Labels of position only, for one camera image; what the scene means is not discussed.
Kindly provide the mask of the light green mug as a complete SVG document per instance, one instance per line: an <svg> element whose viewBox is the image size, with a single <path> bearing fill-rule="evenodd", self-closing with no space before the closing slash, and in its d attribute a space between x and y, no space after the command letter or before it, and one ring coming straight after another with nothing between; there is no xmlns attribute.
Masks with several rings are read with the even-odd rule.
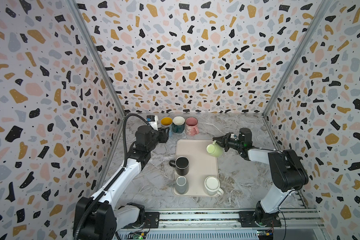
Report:
<svg viewBox="0 0 360 240"><path fill-rule="evenodd" d="M213 141L211 144L207 145L206 150L209 155L218 158L223 154L223 148L220 147L217 141Z"/></svg>

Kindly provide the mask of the light blue butterfly mug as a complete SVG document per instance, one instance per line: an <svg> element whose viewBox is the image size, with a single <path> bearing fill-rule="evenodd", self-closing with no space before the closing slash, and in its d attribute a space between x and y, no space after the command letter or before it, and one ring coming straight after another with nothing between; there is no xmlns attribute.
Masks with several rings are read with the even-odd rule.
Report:
<svg viewBox="0 0 360 240"><path fill-rule="evenodd" d="M173 120L170 117L164 117L164 118L161 119L162 127L169 129L169 137L171 137L172 133L173 133L172 123L173 123Z"/></svg>

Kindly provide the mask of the dark teal mug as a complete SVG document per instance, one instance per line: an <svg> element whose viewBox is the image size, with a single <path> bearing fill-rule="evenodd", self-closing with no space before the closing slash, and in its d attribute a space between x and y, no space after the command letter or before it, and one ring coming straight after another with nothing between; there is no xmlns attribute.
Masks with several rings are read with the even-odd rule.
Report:
<svg viewBox="0 0 360 240"><path fill-rule="evenodd" d="M173 129L173 133L182 134L185 130L185 119L180 116L174 117L172 123L172 129Z"/></svg>

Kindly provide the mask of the pink ghost pattern mug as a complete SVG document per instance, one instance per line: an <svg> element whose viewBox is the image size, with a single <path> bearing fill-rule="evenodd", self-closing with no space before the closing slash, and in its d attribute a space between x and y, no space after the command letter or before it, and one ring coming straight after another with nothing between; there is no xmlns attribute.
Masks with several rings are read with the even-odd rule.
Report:
<svg viewBox="0 0 360 240"><path fill-rule="evenodd" d="M198 119L196 119L195 117L188 117L186 118L186 134L189 136L195 136L198 135L200 133L199 128L198 128Z"/></svg>

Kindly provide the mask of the black mug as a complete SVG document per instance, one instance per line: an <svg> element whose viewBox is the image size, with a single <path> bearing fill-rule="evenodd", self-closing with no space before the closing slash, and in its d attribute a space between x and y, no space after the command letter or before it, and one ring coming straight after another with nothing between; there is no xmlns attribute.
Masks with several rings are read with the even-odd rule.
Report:
<svg viewBox="0 0 360 240"><path fill-rule="evenodd" d="M186 157L178 157L176 160L170 160L169 165L175 168L179 176L186 176L189 172L189 160Z"/></svg>

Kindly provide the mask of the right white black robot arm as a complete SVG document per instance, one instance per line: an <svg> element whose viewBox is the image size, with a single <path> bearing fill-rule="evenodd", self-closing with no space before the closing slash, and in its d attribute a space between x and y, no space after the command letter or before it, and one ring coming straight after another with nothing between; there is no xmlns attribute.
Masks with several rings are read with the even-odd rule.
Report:
<svg viewBox="0 0 360 240"><path fill-rule="evenodd" d="M246 161L268 164L273 184L260 200L252 216L241 217L241 223L259 227L277 226L280 206L293 192L309 182L308 174L294 150L269 150L257 148L252 142L252 131L241 128L238 135L227 133L214 137L213 143L227 152L234 149Z"/></svg>

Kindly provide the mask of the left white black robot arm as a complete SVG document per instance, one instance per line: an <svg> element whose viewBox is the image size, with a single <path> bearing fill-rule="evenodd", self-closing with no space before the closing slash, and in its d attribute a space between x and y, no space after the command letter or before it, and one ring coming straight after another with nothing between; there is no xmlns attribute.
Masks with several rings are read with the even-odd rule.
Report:
<svg viewBox="0 0 360 240"><path fill-rule="evenodd" d="M135 146L119 170L91 197L82 197L76 204L73 238L75 240L112 240L120 229L145 223L145 207L128 203L116 210L116 204L132 180L144 169L151 152L169 139L169 129L140 126Z"/></svg>

